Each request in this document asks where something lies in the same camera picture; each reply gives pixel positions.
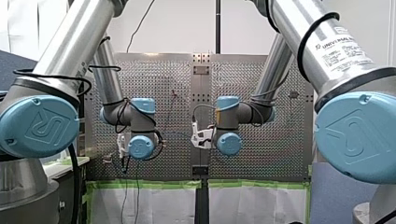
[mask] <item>black cable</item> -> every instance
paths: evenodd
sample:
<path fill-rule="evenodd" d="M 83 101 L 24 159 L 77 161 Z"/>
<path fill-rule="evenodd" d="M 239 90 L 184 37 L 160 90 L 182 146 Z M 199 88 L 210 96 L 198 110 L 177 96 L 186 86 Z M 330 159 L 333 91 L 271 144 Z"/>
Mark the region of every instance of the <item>black cable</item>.
<path fill-rule="evenodd" d="M 101 46 L 103 43 L 105 43 L 107 40 L 110 40 L 110 39 L 111 39 L 110 36 L 105 36 L 105 38 L 103 38 L 103 39 L 100 41 L 99 46 Z"/>
<path fill-rule="evenodd" d="M 216 53 L 221 54 L 221 0 L 216 0 Z"/>
<path fill-rule="evenodd" d="M 125 197 L 122 202 L 122 208 L 121 208 L 121 224 L 123 224 L 123 210 L 125 208 L 125 202 L 126 202 L 127 196 L 128 196 L 128 179 L 125 178 Z"/>
<path fill-rule="evenodd" d="M 72 161 L 73 168 L 73 179 L 74 179 L 74 199 L 73 199 L 73 212 L 72 212 L 72 224 L 78 223 L 78 210 L 79 210 L 79 194 L 80 194 L 80 174 L 78 168 L 78 159 L 73 144 L 68 148 L 70 154 L 70 160 Z"/>
<path fill-rule="evenodd" d="M 110 40 L 110 36 L 104 37 L 104 38 L 101 40 L 101 42 L 100 42 L 100 44 L 99 44 L 99 47 L 100 47 L 103 43 L 105 43 L 107 40 Z M 116 72 L 119 72 L 119 71 L 121 70 L 121 68 L 118 67 L 118 66 L 116 66 L 116 65 L 95 65 L 95 64 L 93 64 L 93 65 L 88 66 L 88 71 L 90 71 L 90 72 L 93 73 L 93 71 L 92 71 L 93 68 L 95 68 L 95 69 L 113 69 L 113 70 L 116 71 Z"/>
<path fill-rule="evenodd" d="M 273 21 L 273 19 L 272 19 L 272 17 L 271 17 L 271 14 L 270 14 L 269 0 L 265 0 L 265 13 L 267 13 L 267 19 L 268 19 L 268 22 L 270 23 L 270 25 L 272 26 L 272 28 L 273 28 L 277 33 L 279 33 L 279 29 L 277 29 L 277 27 L 275 26 L 275 23 L 274 23 L 274 21 Z"/>
<path fill-rule="evenodd" d="M 379 219 L 375 224 L 385 224 L 385 223 L 389 222 L 391 219 L 393 219 L 395 217 L 396 217 L 396 210 L 393 210 L 392 212 L 390 212 L 386 216 L 384 216 L 381 219 Z"/>
<path fill-rule="evenodd" d="M 120 215 L 120 219 L 121 219 L 121 224 L 123 224 L 123 211 L 125 208 L 125 202 L 126 202 L 126 198 L 128 196 L 128 179 L 126 178 L 126 174 L 128 173 L 128 168 L 129 168 L 129 162 L 131 161 L 131 157 L 128 157 L 128 161 L 126 162 L 125 168 L 123 167 L 123 161 L 124 158 L 121 159 L 121 163 L 122 163 L 122 173 L 125 174 L 125 196 L 122 202 L 122 208 L 121 208 L 121 215 Z"/>
<path fill-rule="evenodd" d="M 26 77 L 58 78 L 58 79 L 75 80 L 75 81 L 81 81 L 81 82 L 87 83 L 88 84 L 87 90 L 85 90 L 82 93 L 79 93 L 78 96 L 84 95 L 92 89 L 92 83 L 83 77 L 67 77 L 67 76 L 56 76 L 56 75 L 44 76 L 44 75 L 34 74 L 32 72 L 33 72 L 33 69 L 19 69 L 19 70 L 13 71 L 13 73 L 15 75 L 26 76 Z"/>
<path fill-rule="evenodd" d="M 88 66 L 88 71 L 93 72 L 92 69 L 97 68 L 97 69 L 113 69 L 116 72 L 119 72 L 121 70 L 120 67 L 115 66 L 115 65 L 90 65 Z"/>
<path fill-rule="evenodd" d="M 136 165 L 136 177 L 135 177 L 135 179 L 136 179 L 136 185 L 137 185 L 137 200 L 136 200 L 136 214 L 135 214 L 135 216 L 134 216 L 134 224 L 137 223 L 137 218 L 138 218 L 138 216 L 139 216 L 139 199 L 140 199 L 139 165 L 140 165 L 140 162 L 138 161 L 138 162 L 137 162 L 137 165 Z"/>
<path fill-rule="evenodd" d="M 132 41 L 134 40 L 134 36 L 135 36 L 136 33 L 139 31 L 140 26 L 142 25 L 142 23 L 143 23 L 143 21 L 145 20 L 146 16 L 149 14 L 149 10 L 151 9 L 152 4 L 153 4 L 154 2 L 155 2 L 155 0 L 152 0 L 152 1 L 151 1 L 151 3 L 150 3 L 149 6 L 148 6 L 148 9 L 146 10 L 145 14 L 144 14 L 143 17 L 142 17 L 142 20 L 140 20 L 139 25 L 137 26 L 137 28 L 136 28 L 136 30 L 134 31 L 134 33 L 131 35 L 131 39 L 130 39 L 130 41 L 129 41 L 128 48 L 126 48 L 126 52 L 127 52 L 127 53 L 129 53 L 129 48 L 130 48 L 131 45 L 132 45 Z"/>
<path fill-rule="evenodd" d="M 128 98 L 125 97 L 123 100 L 125 101 L 125 104 L 123 106 L 119 107 L 119 111 L 117 111 L 116 125 L 114 125 L 116 133 L 122 133 L 127 128 L 127 126 L 124 125 L 124 127 L 121 130 L 119 130 L 119 125 L 122 125 L 121 117 L 122 117 L 123 113 L 125 112 L 126 106 L 129 104 L 129 99 Z"/>
<path fill-rule="evenodd" d="M 145 112 L 141 111 L 139 108 L 137 108 L 137 106 L 135 106 L 134 104 L 130 104 L 137 112 L 139 112 L 139 114 L 143 115 L 144 117 L 146 117 L 146 119 L 151 120 L 151 122 L 154 123 L 154 127 L 157 126 L 157 122 L 155 121 L 155 119 L 153 119 L 152 117 L 150 117 L 149 115 L 147 115 Z"/>
<path fill-rule="evenodd" d="M 336 19 L 336 20 L 340 20 L 340 14 L 336 13 L 336 12 L 329 12 L 327 14 L 325 14 L 324 16 L 322 16 L 321 18 L 319 18 L 317 21 L 315 21 L 314 23 L 312 23 L 312 25 L 309 27 L 308 31 L 306 31 L 303 39 L 301 40 L 300 46 L 298 48 L 297 51 L 297 65 L 298 65 L 298 69 L 300 70 L 301 75 L 303 76 L 303 78 L 305 78 L 305 80 L 307 82 L 310 82 L 308 80 L 308 77 L 306 76 L 305 70 L 304 70 L 304 65 L 303 65 L 303 56 L 304 56 L 304 49 L 306 46 L 306 42 L 308 42 L 309 37 L 311 37 L 311 35 L 318 29 L 318 27 L 327 20 L 330 19 Z"/>

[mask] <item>black ring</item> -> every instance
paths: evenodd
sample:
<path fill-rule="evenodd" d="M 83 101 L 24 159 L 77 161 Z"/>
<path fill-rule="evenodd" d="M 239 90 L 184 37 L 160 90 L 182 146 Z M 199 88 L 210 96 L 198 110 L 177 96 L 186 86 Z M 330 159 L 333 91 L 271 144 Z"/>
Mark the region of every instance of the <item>black ring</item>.
<path fill-rule="evenodd" d="M 108 103 L 108 104 L 102 104 L 102 105 L 104 105 L 104 106 L 106 106 L 106 105 L 117 105 L 117 104 L 119 104 L 119 103 L 123 103 L 124 101 L 125 101 L 125 99 L 122 99 L 122 100 L 117 101 L 117 102 Z"/>
<path fill-rule="evenodd" d="M 326 15 L 322 16 L 320 19 L 312 23 L 312 25 L 309 27 L 308 31 L 305 33 L 303 39 L 301 39 L 300 47 L 298 48 L 297 51 L 297 65 L 298 69 L 300 70 L 301 75 L 307 82 L 310 82 L 308 80 L 308 77 L 306 76 L 304 66 L 303 66 L 303 55 L 304 55 L 304 49 L 306 46 L 306 42 L 308 42 L 309 37 L 317 30 L 317 28 L 324 22 L 330 19 L 336 19 L 340 20 L 340 14 L 336 12 L 330 12 L 327 13 Z"/>
<path fill-rule="evenodd" d="M 103 38 L 101 41 L 100 41 L 100 44 L 99 44 L 99 46 L 101 46 L 103 43 L 105 43 L 107 40 L 110 40 L 110 36 L 106 36 L 105 38 Z"/>
<path fill-rule="evenodd" d="M 268 22 L 270 23 L 270 25 L 272 26 L 272 28 L 279 33 L 279 29 L 277 29 L 277 27 L 275 26 L 274 21 L 271 18 L 271 14 L 270 14 L 270 6 L 269 6 L 269 0 L 265 0 L 265 13 L 267 13 L 267 19 Z"/>
<path fill-rule="evenodd" d="M 22 158 L 18 158 L 18 157 L 14 157 L 11 155 L 0 155 L 0 161 L 17 161 L 17 160 L 21 160 Z"/>
<path fill-rule="evenodd" d="M 92 71 L 93 68 L 95 68 L 95 69 L 112 69 L 116 72 L 119 72 L 121 70 L 121 68 L 116 65 L 90 65 L 90 66 L 88 66 L 88 71 L 93 73 L 93 71 Z"/>
<path fill-rule="evenodd" d="M 44 84 L 41 84 L 39 82 L 35 82 L 29 79 L 21 79 L 21 78 L 15 78 L 14 83 L 12 84 L 13 86 L 20 86 L 24 88 L 30 88 L 36 91 L 42 91 L 44 93 L 54 95 L 61 97 L 65 99 L 67 102 L 69 102 L 74 108 L 79 107 L 79 101 L 69 94 L 64 93 L 63 91 L 59 91 L 57 89 L 52 88 L 51 86 L 47 86 Z"/>
<path fill-rule="evenodd" d="M 149 130 L 149 131 L 134 131 L 134 130 L 131 130 L 131 133 L 155 133 L 155 130 Z"/>
<path fill-rule="evenodd" d="M 238 129 L 236 128 L 220 128 L 220 127 L 217 127 L 216 128 L 217 130 L 221 130 L 221 131 L 238 131 Z"/>

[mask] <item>electrical wire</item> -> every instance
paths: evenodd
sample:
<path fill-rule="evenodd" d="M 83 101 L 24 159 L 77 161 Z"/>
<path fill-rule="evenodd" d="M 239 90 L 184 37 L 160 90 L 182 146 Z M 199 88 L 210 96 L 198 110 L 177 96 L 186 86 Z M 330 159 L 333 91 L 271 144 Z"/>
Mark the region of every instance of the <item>electrical wire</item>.
<path fill-rule="evenodd" d="M 58 79 L 64 79 L 64 80 L 75 80 L 75 81 L 81 81 L 85 82 L 88 85 L 87 90 L 83 91 L 82 93 L 79 93 L 78 96 L 84 95 L 87 92 L 89 92 L 92 89 L 92 83 L 83 77 L 67 77 L 67 76 L 61 76 L 61 75 L 39 75 L 39 74 L 34 74 L 33 69 L 18 69 L 14 70 L 13 73 L 15 75 L 20 75 L 20 76 L 26 76 L 26 77 L 35 77 L 35 78 L 58 78 Z"/>
<path fill-rule="evenodd" d="M 105 43 L 106 41 L 108 41 L 108 40 L 110 40 L 110 36 L 104 37 L 104 38 L 101 40 L 101 42 L 100 42 L 100 44 L 99 44 L 99 47 L 100 47 L 103 43 Z M 112 69 L 112 70 L 114 70 L 114 71 L 116 71 L 116 72 L 121 71 L 121 68 L 118 67 L 118 66 L 116 66 L 116 65 L 95 65 L 95 64 L 88 66 L 88 71 L 90 71 L 90 72 L 93 73 L 93 71 L 92 71 L 93 68 L 95 68 L 95 69 Z"/>
<path fill-rule="evenodd" d="M 145 14 L 142 17 L 142 20 L 140 20 L 139 25 L 137 26 L 136 30 L 132 33 L 131 39 L 129 40 L 128 48 L 126 48 L 126 52 L 129 53 L 129 48 L 132 45 L 132 41 L 134 40 L 134 36 L 137 34 L 137 32 L 140 29 L 140 26 L 142 25 L 143 21 L 145 20 L 146 16 L 149 14 L 149 10 L 152 7 L 152 4 L 154 4 L 155 0 L 152 0 L 151 3 L 148 5 L 148 9 L 146 10 Z"/>
<path fill-rule="evenodd" d="M 121 208 L 121 224 L 123 224 L 123 211 L 125 208 L 125 202 L 126 202 L 126 198 L 128 196 L 128 179 L 125 178 L 125 196 L 124 196 L 124 200 L 122 202 L 122 208 Z"/>
<path fill-rule="evenodd" d="M 251 103 L 249 103 L 249 102 L 241 102 L 241 104 L 244 104 L 244 105 L 248 105 L 252 110 L 254 110 L 254 111 L 256 111 L 256 113 L 260 116 L 260 120 L 262 121 L 259 125 L 257 125 L 257 124 L 254 124 L 254 123 L 251 123 L 251 125 L 253 125 L 253 127 L 255 127 L 255 128 L 260 128 L 263 124 L 264 124 L 264 122 L 265 122 L 265 120 L 264 120 L 264 117 L 262 116 L 262 113 L 260 112 L 260 110 L 258 109 L 258 108 L 256 108 L 256 106 L 255 105 L 252 105 Z"/>
<path fill-rule="evenodd" d="M 250 100 L 255 102 L 255 103 L 258 103 L 260 105 L 272 106 L 272 105 L 267 105 L 266 103 L 271 104 L 271 103 L 273 103 L 276 100 L 276 98 L 275 99 L 271 99 L 271 100 L 265 100 L 265 99 L 260 99 L 259 97 L 263 97 L 263 96 L 266 96 L 266 95 L 268 95 L 270 93 L 273 93 L 273 92 L 277 91 L 286 82 L 286 80 L 288 79 L 288 76 L 289 76 L 289 73 L 287 73 L 285 75 L 285 77 L 283 77 L 283 79 L 272 90 L 266 91 L 266 92 L 263 92 L 263 93 L 260 93 L 260 94 L 251 95 L 250 96 Z"/>
<path fill-rule="evenodd" d="M 119 107 L 119 110 L 117 111 L 116 125 L 114 125 L 114 129 L 115 129 L 116 133 L 122 133 L 128 127 L 128 126 L 124 125 L 123 128 L 121 130 L 119 130 L 119 125 L 122 125 L 121 117 L 125 112 L 126 106 L 130 104 L 128 98 L 125 97 L 123 100 L 125 101 L 125 103 L 123 106 Z"/>
<path fill-rule="evenodd" d="M 277 29 L 277 27 L 275 26 L 275 23 L 271 17 L 271 13 L 270 13 L 270 4 L 269 4 L 269 0 L 265 0 L 265 13 L 267 14 L 267 19 L 268 22 L 270 23 L 271 27 L 277 32 L 279 33 L 279 30 Z"/>
<path fill-rule="evenodd" d="M 78 168 L 78 159 L 73 144 L 68 147 L 70 160 L 72 161 L 73 179 L 74 179 L 74 196 L 73 196 L 73 211 L 72 211 L 72 224 L 78 223 L 78 210 L 79 210 L 79 196 L 80 196 L 80 174 Z"/>
<path fill-rule="evenodd" d="M 385 223 L 389 222 L 391 219 L 393 219 L 395 217 L 396 217 L 396 210 L 393 210 L 392 212 L 390 212 L 386 216 L 384 216 L 381 219 L 379 219 L 375 224 L 385 224 Z"/>
<path fill-rule="evenodd" d="M 207 107 L 207 108 L 211 108 L 216 110 L 216 108 L 213 105 L 196 105 L 195 108 L 192 110 L 192 121 L 195 121 L 195 111 L 199 108 L 199 107 Z"/>
<path fill-rule="evenodd" d="M 137 223 L 137 218 L 139 217 L 139 199 L 140 199 L 139 165 L 140 165 L 140 162 L 138 161 L 137 165 L 136 165 L 136 177 L 135 177 L 136 185 L 137 185 L 137 199 L 136 199 L 136 213 L 134 216 L 134 224 Z"/>

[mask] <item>cable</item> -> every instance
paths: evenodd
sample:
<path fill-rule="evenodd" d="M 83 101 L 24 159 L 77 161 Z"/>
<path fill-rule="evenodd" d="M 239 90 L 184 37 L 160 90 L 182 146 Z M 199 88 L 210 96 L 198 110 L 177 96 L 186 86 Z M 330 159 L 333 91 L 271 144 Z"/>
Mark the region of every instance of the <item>cable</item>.
<path fill-rule="evenodd" d="M 216 110 L 216 108 L 213 105 L 196 105 L 195 108 L 192 111 L 192 121 L 195 121 L 195 111 L 199 108 L 199 107 L 207 107 L 207 108 L 211 108 Z"/>
<path fill-rule="evenodd" d="M 80 181 L 79 181 L 79 168 L 78 168 L 78 159 L 76 155 L 76 151 L 74 149 L 73 144 L 71 144 L 68 148 L 70 154 L 70 160 L 72 161 L 73 168 L 73 179 L 74 179 L 74 199 L 73 199 L 73 212 L 72 212 L 72 224 L 78 223 L 78 209 L 79 209 L 79 194 L 80 194 Z"/>
<path fill-rule="evenodd" d="M 58 78 L 58 79 L 64 79 L 64 80 L 82 81 L 82 82 L 87 83 L 88 84 L 87 90 L 85 90 L 82 93 L 79 93 L 78 96 L 84 95 L 92 89 L 92 83 L 83 77 L 67 77 L 67 76 L 58 76 L 58 75 L 44 76 L 44 75 L 34 74 L 33 69 L 19 69 L 19 70 L 14 70 L 13 73 L 15 75 L 21 75 L 21 76 L 26 76 L 26 77 Z"/>
<path fill-rule="evenodd" d="M 88 66 L 88 71 L 93 72 L 92 69 L 96 68 L 96 69 L 113 69 L 116 72 L 119 72 L 121 70 L 120 67 L 115 66 L 115 65 L 90 65 Z"/>
<path fill-rule="evenodd" d="M 157 122 L 155 121 L 155 119 L 153 119 L 152 117 L 150 117 L 149 115 L 147 115 L 145 112 L 141 111 L 139 108 L 137 108 L 137 106 L 135 106 L 134 104 L 130 104 L 137 112 L 139 112 L 139 114 L 143 115 L 144 117 L 146 117 L 146 119 L 151 120 L 151 122 L 154 123 L 154 127 L 157 126 Z"/>
<path fill-rule="evenodd" d="M 99 44 L 99 47 L 100 47 L 103 43 L 105 43 L 106 41 L 108 41 L 108 40 L 110 40 L 110 36 L 104 37 L 104 38 L 101 40 L 101 42 L 100 42 L 100 44 Z M 95 69 L 112 69 L 112 70 L 114 70 L 114 71 L 116 71 L 116 72 L 121 71 L 121 68 L 118 67 L 118 66 L 116 66 L 116 65 L 90 65 L 90 66 L 88 66 L 88 71 L 90 71 L 90 72 L 93 73 L 93 71 L 92 71 L 93 68 L 95 68 Z"/>
<path fill-rule="evenodd" d="M 251 125 L 253 125 L 253 127 L 255 128 L 260 128 L 263 124 L 264 124 L 264 117 L 262 116 L 262 113 L 260 112 L 260 110 L 258 108 L 256 108 L 256 106 L 252 105 L 251 103 L 248 102 L 241 102 L 241 104 L 244 105 L 248 105 L 252 110 L 256 111 L 256 113 L 260 116 L 260 120 L 262 121 L 259 125 L 256 125 L 254 123 L 251 123 Z"/>
<path fill-rule="evenodd" d="M 390 221 L 391 219 L 393 219 L 395 217 L 396 217 L 396 210 L 393 210 L 392 212 L 390 212 L 386 216 L 384 216 L 381 219 L 379 219 L 375 224 L 385 224 L 385 223 L 387 223 L 388 221 Z"/>
<path fill-rule="evenodd" d="M 132 41 L 134 40 L 134 36 L 136 35 L 136 33 L 139 31 L 140 26 L 142 25 L 143 21 L 145 20 L 146 16 L 149 14 L 149 10 L 152 7 L 152 4 L 155 2 L 155 0 L 152 0 L 151 3 L 148 5 L 148 9 L 146 10 L 145 14 L 142 17 L 142 20 L 140 20 L 139 25 L 137 26 L 136 30 L 134 31 L 134 33 L 131 35 L 131 39 L 129 40 L 129 45 L 128 48 L 126 48 L 126 52 L 129 53 L 129 48 L 132 45 Z"/>
<path fill-rule="evenodd" d="M 277 98 L 272 99 L 272 100 L 256 99 L 256 98 L 257 98 L 257 97 L 263 97 L 263 96 L 265 96 L 265 95 L 267 95 L 267 94 L 270 94 L 270 93 L 273 93 L 273 92 L 277 91 L 277 90 L 286 82 L 286 80 L 288 79 L 288 76 L 289 76 L 289 73 L 287 73 L 287 74 L 285 75 L 285 77 L 283 77 L 283 79 L 282 79 L 272 90 L 266 91 L 266 92 L 263 92 L 263 93 L 260 93 L 260 94 L 251 95 L 251 96 L 250 96 L 250 100 L 253 101 L 253 102 L 255 102 L 255 104 L 258 104 L 258 105 L 272 106 L 272 105 L 268 105 L 268 104 L 266 104 L 266 103 L 270 103 L 270 104 L 271 104 L 271 103 L 273 103 Z"/>
<path fill-rule="evenodd" d="M 279 33 L 279 29 L 277 29 L 277 27 L 275 26 L 275 23 L 271 17 L 270 14 L 270 5 L 269 5 L 269 0 L 265 0 L 265 13 L 267 13 L 267 19 L 268 22 L 270 23 L 271 27 L 277 32 Z"/>
<path fill-rule="evenodd" d="M 123 224 L 123 210 L 125 208 L 125 202 L 126 202 L 127 196 L 128 196 L 128 179 L 125 178 L 125 197 L 122 202 L 122 208 L 121 208 L 121 224 Z"/>
<path fill-rule="evenodd" d="M 172 103 L 171 103 L 171 108 L 170 108 L 170 110 L 169 110 L 169 112 L 168 112 L 168 116 L 167 116 L 167 118 L 166 118 L 166 122 L 165 122 L 165 125 L 164 125 L 164 127 L 163 127 L 163 132 L 164 132 L 164 133 L 166 132 L 166 128 L 167 128 L 167 126 L 168 126 L 168 124 L 169 124 L 169 120 L 170 120 L 171 115 L 172 115 L 172 112 L 173 112 L 173 106 L 174 106 L 175 100 L 176 100 L 176 96 L 175 96 L 175 94 L 174 94 L 174 97 L 173 97 Z M 158 153 L 157 153 L 155 156 L 153 156 L 153 157 L 151 157 L 151 158 L 148 158 L 148 159 L 145 159 L 144 161 L 153 161 L 153 160 L 157 159 L 157 158 L 161 155 L 161 153 L 163 152 L 163 147 L 164 147 L 164 145 L 163 145 L 163 137 L 161 136 L 160 131 L 154 130 L 154 132 L 155 132 L 155 133 L 157 134 L 157 136 L 159 137 L 159 144 L 161 144 L 161 147 L 160 147 L 160 149 L 158 150 Z"/>
<path fill-rule="evenodd" d="M 139 165 L 140 162 L 137 162 L 136 165 L 136 185 L 137 185 L 137 200 L 136 200 L 136 215 L 134 216 L 134 224 L 137 223 L 137 218 L 139 216 L 139 199 L 140 199 L 140 186 L 139 186 Z"/>
<path fill-rule="evenodd" d="M 300 46 L 298 48 L 297 51 L 297 65 L 298 65 L 298 69 L 300 70 L 301 75 L 303 76 L 303 78 L 305 78 L 305 80 L 307 82 L 310 82 L 308 77 L 306 76 L 305 70 L 304 70 L 304 65 L 303 65 L 303 56 L 304 56 L 304 49 L 306 46 L 306 42 L 308 42 L 309 37 L 311 37 L 311 35 L 318 29 L 318 27 L 327 20 L 330 19 L 336 19 L 336 20 L 340 20 L 340 14 L 336 13 L 336 12 L 329 12 L 327 14 L 325 14 L 324 16 L 322 16 L 321 18 L 319 18 L 317 21 L 315 21 L 314 23 L 312 23 L 312 25 L 308 28 L 308 30 L 306 31 L 305 35 L 303 36 Z"/>
<path fill-rule="evenodd" d="M 122 133 L 128 127 L 128 126 L 124 125 L 124 127 L 121 130 L 119 130 L 119 125 L 122 125 L 121 117 L 122 117 L 123 113 L 125 112 L 126 106 L 129 104 L 128 98 L 125 97 L 123 100 L 125 101 L 125 104 L 123 106 L 119 107 L 119 110 L 117 111 L 116 125 L 114 125 L 116 133 Z"/>

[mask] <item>perforated metal panel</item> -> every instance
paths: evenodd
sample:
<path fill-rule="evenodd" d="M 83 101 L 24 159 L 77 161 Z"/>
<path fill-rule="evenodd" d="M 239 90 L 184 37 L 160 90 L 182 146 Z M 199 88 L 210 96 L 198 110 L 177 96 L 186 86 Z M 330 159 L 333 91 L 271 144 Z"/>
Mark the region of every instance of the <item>perforated metal panel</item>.
<path fill-rule="evenodd" d="M 261 56 L 212 57 L 212 97 L 237 95 L 248 101 L 264 68 Z M 297 98 L 290 92 L 297 91 Z M 240 125 L 243 149 L 226 157 L 213 149 L 209 178 L 271 179 L 304 181 L 312 141 L 313 91 L 294 64 L 276 100 L 276 119 L 261 128 Z"/>
<path fill-rule="evenodd" d="M 248 100 L 257 85 L 265 56 L 211 55 L 209 83 L 197 83 L 193 76 L 192 55 L 188 54 L 118 54 L 117 64 L 125 96 L 152 97 L 156 100 L 155 119 L 164 132 L 167 147 L 154 161 L 141 162 L 140 177 L 152 180 L 191 179 L 191 166 L 197 154 L 191 153 L 191 90 L 211 86 L 202 93 L 210 95 L 210 103 L 219 95 L 239 95 Z M 276 121 L 263 128 L 241 125 L 244 148 L 237 157 L 226 158 L 215 149 L 209 153 L 210 178 L 249 178 L 302 181 L 307 178 L 312 141 L 312 89 L 295 66 L 276 101 Z M 290 91 L 299 92 L 290 99 Z M 123 175 L 117 158 L 117 135 L 114 127 L 102 123 L 98 114 L 102 103 L 96 87 L 86 98 L 87 154 L 92 156 L 89 179 L 109 179 Z M 199 117 L 212 119 L 209 110 Z M 113 153 L 112 163 L 103 157 Z M 131 160 L 128 177 L 134 178 L 135 161 Z"/>
<path fill-rule="evenodd" d="M 168 140 L 160 157 L 154 161 L 141 162 L 140 176 L 154 180 L 190 179 L 191 56 L 119 54 L 115 56 L 115 60 L 122 68 L 119 76 L 124 96 L 154 98 L 157 128 Z M 92 151 L 95 153 L 89 167 L 89 179 L 108 179 L 124 175 L 120 172 L 120 159 L 116 156 L 118 148 L 114 127 L 99 120 L 102 102 L 96 88 L 92 95 Z M 114 163 L 103 163 L 103 157 L 111 153 L 114 153 Z M 131 160 L 129 167 L 127 176 L 134 178 L 136 162 Z"/>

